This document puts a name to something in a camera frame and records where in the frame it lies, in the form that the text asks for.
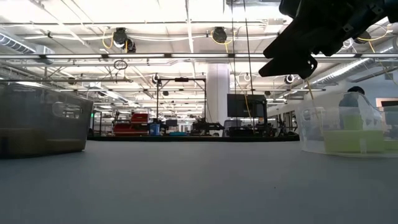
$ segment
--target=clear plastic tub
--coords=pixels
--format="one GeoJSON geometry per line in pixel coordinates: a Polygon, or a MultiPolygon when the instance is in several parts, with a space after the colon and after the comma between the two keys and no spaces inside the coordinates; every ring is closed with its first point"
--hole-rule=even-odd
{"type": "Polygon", "coordinates": [[[93,102],[40,86],[0,83],[0,157],[82,151],[93,102]]]}
{"type": "Polygon", "coordinates": [[[358,93],[324,95],[297,110],[302,150],[352,157],[398,157],[398,106],[374,108],[358,93]]]}

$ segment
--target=ceiling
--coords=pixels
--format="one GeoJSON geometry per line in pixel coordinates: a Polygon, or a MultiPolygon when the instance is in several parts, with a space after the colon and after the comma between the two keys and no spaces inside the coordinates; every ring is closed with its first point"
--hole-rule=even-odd
{"type": "MultiPolygon", "coordinates": [[[[248,51],[261,53],[275,39],[275,35],[291,22],[291,18],[279,12],[278,4],[249,4],[246,13],[242,5],[237,5],[233,8],[232,25],[231,8],[224,4],[224,0],[43,0],[41,3],[44,9],[37,7],[37,3],[33,1],[0,0],[0,31],[5,30],[28,43],[44,45],[54,50],[56,54],[105,54],[106,51],[112,54],[123,53],[115,46],[107,49],[103,44],[103,36],[106,37],[105,44],[111,44],[109,37],[117,27],[127,29],[127,34],[135,42],[137,53],[247,53],[248,51]],[[236,40],[227,46],[215,43],[209,36],[214,27],[224,27],[230,38],[234,30],[236,40]]],[[[384,24],[385,21],[381,21],[371,26],[368,31],[373,37],[382,36],[385,31],[381,26],[384,24]]],[[[364,52],[368,49],[367,45],[352,44],[341,53],[355,50],[364,52]]],[[[0,53],[18,54],[5,47],[0,48],[0,53]]],[[[212,63],[181,62],[170,59],[151,60],[149,63],[142,59],[127,61],[134,66],[119,71],[118,77],[127,77],[133,82],[107,82],[101,84],[103,88],[154,88],[151,79],[156,73],[161,78],[204,78],[208,72],[207,65],[212,63]]],[[[8,62],[21,64],[19,61],[8,62]]],[[[47,73],[54,73],[52,78],[76,77],[100,80],[110,77],[108,67],[113,70],[113,66],[109,64],[55,66],[63,62],[68,63],[56,60],[54,65],[47,67],[47,73]]],[[[336,64],[320,63],[315,75],[334,65],[336,64]]],[[[253,88],[287,88],[284,77],[259,77],[257,71],[262,66],[264,62],[253,62],[250,70],[248,62],[236,62],[235,71],[231,69],[232,85],[235,74],[237,82],[243,88],[250,88],[250,81],[244,76],[251,73],[253,88]]],[[[45,73],[44,66],[26,66],[26,69],[38,74],[45,73]]],[[[111,73],[113,78],[116,71],[113,70],[111,73]]],[[[171,93],[169,98],[203,98],[203,92],[195,83],[184,83],[182,86],[181,83],[170,82],[169,85],[172,88],[198,88],[198,91],[184,94],[171,93]]],[[[65,88],[85,87],[77,84],[65,85],[65,88]]],[[[145,93],[120,92],[119,94],[129,100],[153,102],[145,93]]],[[[90,92],[90,96],[98,98],[96,93],[90,92]]]]}

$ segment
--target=overhead pipe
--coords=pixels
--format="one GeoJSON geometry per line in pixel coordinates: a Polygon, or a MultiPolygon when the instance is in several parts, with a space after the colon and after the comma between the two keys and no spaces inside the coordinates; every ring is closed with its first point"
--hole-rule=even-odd
{"type": "MultiPolygon", "coordinates": [[[[83,22],[83,26],[96,27],[118,27],[128,25],[172,25],[172,24],[187,24],[186,21],[152,21],[152,22],[83,22]]],[[[230,25],[231,21],[191,21],[191,24],[223,24],[230,25]]],[[[245,22],[234,22],[234,24],[245,24],[245,22]]],[[[248,21],[248,24],[264,24],[262,21],[248,21]]],[[[2,22],[0,26],[3,27],[19,27],[19,26],[58,26],[59,24],[53,22],[2,22]]],[[[80,22],[65,22],[65,26],[81,26],[80,22]]]]}
{"type": "MultiPolygon", "coordinates": [[[[384,54],[396,54],[398,53],[398,44],[397,44],[397,37],[393,38],[392,40],[387,40],[375,48],[375,51],[378,53],[384,54]]],[[[329,83],[336,83],[342,81],[352,75],[356,75],[359,72],[362,72],[363,67],[375,67],[380,65],[376,63],[375,60],[370,58],[363,58],[356,60],[354,62],[350,62],[347,64],[340,64],[337,65],[319,75],[314,77],[314,81],[319,84],[329,84],[329,83]]]]}
{"type": "MultiPolygon", "coordinates": [[[[185,60],[172,60],[167,63],[131,63],[127,62],[128,66],[172,66],[179,62],[185,62],[185,60]]],[[[88,63],[88,62],[73,62],[73,63],[53,63],[51,65],[47,64],[37,64],[37,63],[27,63],[24,67],[104,67],[113,66],[114,62],[101,62],[101,63],[88,63]]]]}

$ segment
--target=yellow cable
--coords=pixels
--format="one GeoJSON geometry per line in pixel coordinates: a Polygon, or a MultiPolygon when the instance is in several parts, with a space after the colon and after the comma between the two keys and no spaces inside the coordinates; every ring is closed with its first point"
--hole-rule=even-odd
{"type": "Polygon", "coordinates": [[[374,40],[379,40],[379,39],[385,37],[387,34],[388,34],[388,28],[387,28],[387,30],[386,30],[386,33],[385,33],[384,35],[382,35],[381,37],[378,37],[378,38],[375,38],[375,39],[364,39],[364,38],[359,38],[359,37],[357,37],[357,39],[358,39],[358,40],[363,40],[363,41],[374,41],[374,40]]]}
{"type": "Polygon", "coordinates": [[[112,39],[111,39],[111,45],[110,46],[107,46],[106,44],[105,44],[105,30],[104,30],[104,35],[103,35],[103,38],[102,38],[102,44],[104,45],[104,47],[106,47],[107,49],[110,49],[110,48],[112,48],[112,46],[113,46],[113,33],[114,32],[112,32],[112,39]]]}
{"type": "MultiPolygon", "coordinates": [[[[374,50],[373,45],[372,45],[372,43],[370,41],[369,41],[369,46],[371,46],[371,49],[372,49],[373,53],[376,53],[376,51],[374,50]]],[[[395,82],[394,77],[392,77],[390,74],[387,73],[386,68],[384,68],[383,64],[380,61],[379,61],[379,63],[381,65],[381,67],[383,68],[384,72],[388,75],[388,77],[390,77],[390,79],[394,82],[394,84],[398,85],[398,83],[395,82]]]]}

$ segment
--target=fluorescent light fixture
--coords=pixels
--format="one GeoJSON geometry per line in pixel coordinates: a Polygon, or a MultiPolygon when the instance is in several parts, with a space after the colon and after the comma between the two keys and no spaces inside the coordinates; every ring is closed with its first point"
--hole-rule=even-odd
{"type": "Polygon", "coordinates": [[[398,54],[362,54],[364,58],[397,58],[398,54]]]}
{"type": "Polygon", "coordinates": [[[204,101],[205,99],[159,99],[159,101],[204,101]]]}
{"type": "MultiPolygon", "coordinates": [[[[235,57],[248,58],[249,54],[235,54],[235,57]]],[[[265,58],[263,54],[250,54],[251,58],[265,58]]]]}
{"type": "MultiPolygon", "coordinates": [[[[311,90],[312,91],[326,91],[326,89],[311,89],[311,90]]],[[[307,90],[307,89],[301,90],[301,89],[299,89],[299,90],[293,90],[293,91],[298,92],[298,91],[310,91],[310,90],[307,90]]]]}
{"type": "MultiPolygon", "coordinates": [[[[270,89],[270,88],[256,88],[253,87],[254,91],[287,91],[287,89],[270,89]]],[[[249,88],[243,88],[241,91],[251,91],[249,88]]]]}
{"type": "Polygon", "coordinates": [[[268,105],[285,105],[286,103],[268,103],[268,105]]]}
{"type": "Polygon", "coordinates": [[[267,99],[267,101],[286,101],[286,99],[267,99]]]}
{"type": "Polygon", "coordinates": [[[223,58],[228,54],[172,54],[173,58],[223,58]]]}
{"type": "Polygon", "coordinates": [[[34,82],[17,82],[18,84],[32,87],[43,87],[43,85],[34,82]]]}
{"type": "Polygon", "coordinates": [[[109,58],[163,58],[164,54],[110,54],[109,58]]]}
{"type": "Polygon", "coordinates": [[[252,121],[253,118],[241,118],[241,119],[239,119],[239,120],[241,120],[241,121],[252,121]]]}
{"type": "Polygon", "coordinates": [[[79,89],[79,90],[77,90],[77,91],[107,91],[107,90],[96,90],[96,89],[88,89],[88,90],[86,90],[86,89],[79,89]]]}
{"type": "Polygon", "coordinates": [[[49,59],[56,59],[56,58],[101,58],[101,55],[46,55],[49,59]]]}
{"type": "Polygon", "coordinates": [[[352,58],[355,57],[355,54],[334,54],[332,56],[326,56],[323,54],[318,54],[318,55],[312,55],[314,58],[352,58]]]}
{"type": "Polygon", "coordinates": [[[380,51],[380,53],[385,53],[385,52],[387,52],[387,51],[389,51],[389,50],[392,50],[392,49],[394,49],[394,47],[389,47],[389,48],[387,48],[386,50],[380,51]]]}
{"type": "Polygon", "coordinates": [[[38,55],[0,55],[0,59],[40,59],[38,55]]]}

